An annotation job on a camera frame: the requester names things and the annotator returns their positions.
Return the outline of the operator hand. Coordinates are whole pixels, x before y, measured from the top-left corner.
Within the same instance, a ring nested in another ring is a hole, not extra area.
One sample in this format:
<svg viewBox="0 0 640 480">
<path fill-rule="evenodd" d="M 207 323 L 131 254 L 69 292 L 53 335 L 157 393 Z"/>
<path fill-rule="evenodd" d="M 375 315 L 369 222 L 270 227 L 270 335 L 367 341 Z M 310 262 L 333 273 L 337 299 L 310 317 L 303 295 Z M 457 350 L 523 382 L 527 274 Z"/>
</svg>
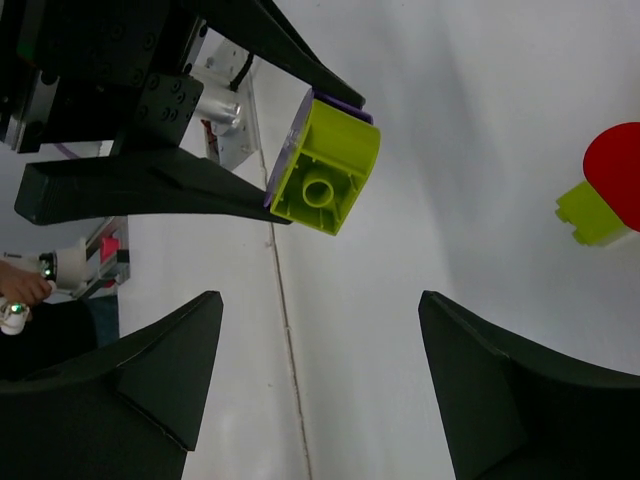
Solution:
<svg viewBox="0 0 640 480">
<path fill-rule="evenodd" d="M 21 304 L 29 309 L 29 320 L 44 321 L 49 317 L 47 300 L 53 293 L 53 284 L 40 273 L 21 270 L 5 261 L 1 262 L 1 312 L 9 312 L 12 305 Z"/>
</svg>

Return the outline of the lime green lego brick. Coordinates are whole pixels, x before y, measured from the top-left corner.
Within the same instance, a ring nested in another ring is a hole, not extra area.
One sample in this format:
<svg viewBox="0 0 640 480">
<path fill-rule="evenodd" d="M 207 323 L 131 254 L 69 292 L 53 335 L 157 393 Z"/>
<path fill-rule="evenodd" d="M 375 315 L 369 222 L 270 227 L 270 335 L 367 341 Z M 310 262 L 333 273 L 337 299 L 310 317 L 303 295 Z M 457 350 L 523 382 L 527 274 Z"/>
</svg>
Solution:
<svg viewBox="0 0 640 480">
<path fill-rule="evenodd" d="M 373 171 L 380 143 L 376 126 L 314 100 L 270 213 L 337 235 Z"/>
</svg>

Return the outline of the purple round lego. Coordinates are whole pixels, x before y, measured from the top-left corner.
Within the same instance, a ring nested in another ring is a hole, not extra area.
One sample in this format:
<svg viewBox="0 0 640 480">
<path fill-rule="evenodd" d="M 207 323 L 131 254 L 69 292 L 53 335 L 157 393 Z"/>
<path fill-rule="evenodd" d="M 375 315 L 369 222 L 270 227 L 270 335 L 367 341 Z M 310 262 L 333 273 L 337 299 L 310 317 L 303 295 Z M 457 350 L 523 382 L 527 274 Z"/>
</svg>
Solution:
<svg viewBox="0 0 640 480">
<path fill-rule="evenodd" d="M 374 124 L 373 116 L 365 112 L 362 109 L 351 106 L 343 101 L 337 100 L 325 93 L 322 93 L 316 89 L 309 89 L 305 94 L 301 105 L 294 117 L 291 128 L 285 138 L 284 144 L 280 150 L 278 158 L 275 162 L 274 168 L 271 172 L 271 176 L 267 183 L 266 197 L 264 200 L 264 206 L 269 207 L 276 194 L 278 183 L 284 174 L 289 161 L 291 160 L 294 151 L 298 147 L 299 140 L 305 128 L 306 122 L 310 115 L 312 103 L 314 100 L 319 100 L 345 114 L 353 116 L 370 125 Z"/>
</svg>

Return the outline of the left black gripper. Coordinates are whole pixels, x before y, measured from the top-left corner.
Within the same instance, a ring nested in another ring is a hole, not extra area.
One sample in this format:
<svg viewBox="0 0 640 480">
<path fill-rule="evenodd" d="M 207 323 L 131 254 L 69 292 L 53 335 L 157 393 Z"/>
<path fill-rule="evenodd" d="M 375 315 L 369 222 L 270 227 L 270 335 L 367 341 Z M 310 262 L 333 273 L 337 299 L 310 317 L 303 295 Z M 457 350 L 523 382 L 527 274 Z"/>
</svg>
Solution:
<svg viewBox="0 0 640 480">
<path fill-rule="evenodd" d="M 182 1 L 4 1 L 1 140 L 111 140 L 118 152 L 180 144 L 203 86 L 190 75 L 206 20 Z M 35 225 L 150 214 L 288 225 L 266 192 L 183 149 L 29 163 L 14 209 Z"/>
</svg>

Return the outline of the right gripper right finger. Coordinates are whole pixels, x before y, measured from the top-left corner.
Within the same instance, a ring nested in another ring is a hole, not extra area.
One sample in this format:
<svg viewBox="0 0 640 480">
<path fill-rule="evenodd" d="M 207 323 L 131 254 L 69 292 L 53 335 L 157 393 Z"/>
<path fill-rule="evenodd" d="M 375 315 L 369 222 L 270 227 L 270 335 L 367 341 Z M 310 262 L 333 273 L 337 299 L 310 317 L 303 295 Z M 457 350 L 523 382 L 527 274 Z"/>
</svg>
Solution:
<svg viewBox="0 0 640 480">
<path fill-rule="evenodd" d="M 638 478 L 638 376 L 544 347 L 435 291 L 418 313 L 456 478 Z"/>
</svg>

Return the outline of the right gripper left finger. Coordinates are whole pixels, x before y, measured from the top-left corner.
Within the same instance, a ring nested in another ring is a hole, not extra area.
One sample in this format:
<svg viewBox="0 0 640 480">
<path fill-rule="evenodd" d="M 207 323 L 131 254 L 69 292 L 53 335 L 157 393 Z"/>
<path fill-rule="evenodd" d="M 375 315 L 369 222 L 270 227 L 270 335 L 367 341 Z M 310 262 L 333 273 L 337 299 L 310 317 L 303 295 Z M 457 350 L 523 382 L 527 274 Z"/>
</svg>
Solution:
<svg viewBox="0 0 640 480">
<path fill-rule="evenodd" d="M 179 479 L 222 324 L 206 291 L 117 342 L 1 385 L 4 479 Z"/>
</svg>

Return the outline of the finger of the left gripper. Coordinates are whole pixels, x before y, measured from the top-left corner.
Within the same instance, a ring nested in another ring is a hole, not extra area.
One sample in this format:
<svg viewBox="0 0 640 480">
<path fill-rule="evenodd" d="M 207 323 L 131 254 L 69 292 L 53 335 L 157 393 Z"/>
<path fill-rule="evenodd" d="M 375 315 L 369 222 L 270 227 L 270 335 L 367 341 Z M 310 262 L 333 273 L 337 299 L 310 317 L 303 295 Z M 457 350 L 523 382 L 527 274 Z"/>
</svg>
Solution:
<svg viewBox="0 0 640 480">
<path fill-rule="evenodd" d="M 274 2 L 204 1 L 202 17 L 225 38 L 316 90 L 364 106 L 365 98 L 322 63 Z"/>
</svg>

